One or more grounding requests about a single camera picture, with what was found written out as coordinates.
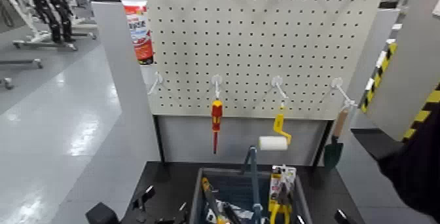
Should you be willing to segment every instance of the yellow and black striped tape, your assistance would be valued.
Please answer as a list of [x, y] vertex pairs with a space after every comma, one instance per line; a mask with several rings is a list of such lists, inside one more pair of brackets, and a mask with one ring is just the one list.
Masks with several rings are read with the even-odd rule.
[[411, 127], [405, 132], [403, 135], [402, 142], [405, 143], [411, 139], [411, 137], [415, 134], [418, 128], [420, 128], [423, 122], [431, 115], [431, 112], [435, 109], [438, 109], [440, 105], [440, 83], [437, 85], [435, 90], [431, 92], [431, 94], [426, 99], [425, 105], [422, 110], [418, 112], [414, 121], [411, 124]]
[[379, 66], [376, 66], [376, 69], [373, 71], [373, 76], [371, 77], [373, 79], [373, 83], [371, 85], [371, 88], [365, 91], [361, 104], [361, 110], [364, 113], [367, 112], [368, 105], [371, 103], [371, 100], [375, 96], [375, 90], [379, 87], [380, 82], [382, 80], [382, 75], [384, 74], [385, 70], [388, 68], [388, 65], [390, 64], [390, 61], [392, 59], [392, 56], [394, 55], [396, 48], [397, 48], [396, 43], [389, 44], [388, 50], [386, 51], [386, 55], [382, 63]]

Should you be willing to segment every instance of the pegboard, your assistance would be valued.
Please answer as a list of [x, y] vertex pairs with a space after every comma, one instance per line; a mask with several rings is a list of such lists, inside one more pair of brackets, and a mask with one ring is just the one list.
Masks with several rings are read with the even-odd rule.
[[210, 115], [219, 74], [226, 117], [334, 119], [380, 0], [148, 0], [157, 68], [156, 115]]

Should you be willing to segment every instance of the metal hook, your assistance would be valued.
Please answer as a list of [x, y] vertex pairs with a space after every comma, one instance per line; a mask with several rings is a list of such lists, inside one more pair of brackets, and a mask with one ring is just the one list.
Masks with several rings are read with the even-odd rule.
[[223, 82], [223, 79], [220, 75], [214, 75], [211, 78], [211, 83], [215, 86], [215, 98], [220, 99], [220, 88], [219, 85]]
[[289, 96], [281, 89], [281, 85], [283, 84], [283, 78], [281, 78], [279, 75], [272, 78], [272, 87], [276, 87], [278, 91], [280, 91], [282, 100], [281, 100], [281, 106], [284, 107], [284, 100], [288, 99]]
[[153, 85], [151, 86], [150, 91], [148, 91], [148, 93], [147, 93], [148, 95], [151, 95], [155, 91], [157, 84], [162, 84], [162, 82], [164, 82], [164, 78], [162, 78], [162, 76], [160, 75], [159, 72], [156, 72], [155, 75], [156, 75], [156, 80], [153, 83]]
[[350, 107], [350, 106], [357, 106], [357, 104], [355, 104], [354, 100], [351, 100], [349, 96], [347, 96], [347, 93], [345, 93], [345, 91], [342, 89], [342, 84], [344, 83], [344, 81], [342, 80], [342, 78], [334, 78], [331, 81], [331, 88], [336, 88], [343, 96], [344, 96], [344, 107], [342, 107], [342, 109], [345, 109], [346, 107]]

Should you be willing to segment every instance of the yellow pliers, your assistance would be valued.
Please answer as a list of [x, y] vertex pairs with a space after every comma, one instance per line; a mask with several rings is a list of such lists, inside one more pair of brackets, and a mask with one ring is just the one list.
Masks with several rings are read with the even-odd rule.
[[287, 197], [287, 187], [284, 183], [282, 183], [277, 203], [272, 209], [272, 213], [270, 215], [270, 224], [275, 224], [275, 219], [278, 211], [284, 214], [284, 224], [290, 224], [289, 198]]

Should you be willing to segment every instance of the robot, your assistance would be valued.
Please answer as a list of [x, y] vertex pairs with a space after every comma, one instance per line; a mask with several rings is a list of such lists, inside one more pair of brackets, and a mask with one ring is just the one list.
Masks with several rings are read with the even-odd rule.
[[68, 43], [75, 41], [72, 39], [72, 25], [69, 18], [69, 15], [73, 15], [73, 13], [66, 0], [33, 0], [33, 2], [39, 18], [44, 23], [49, 24], [52, 40], [55, 43], [62, 43], [60, 23], [58, 23], [49, 3], [60, 15], [64, 41]]

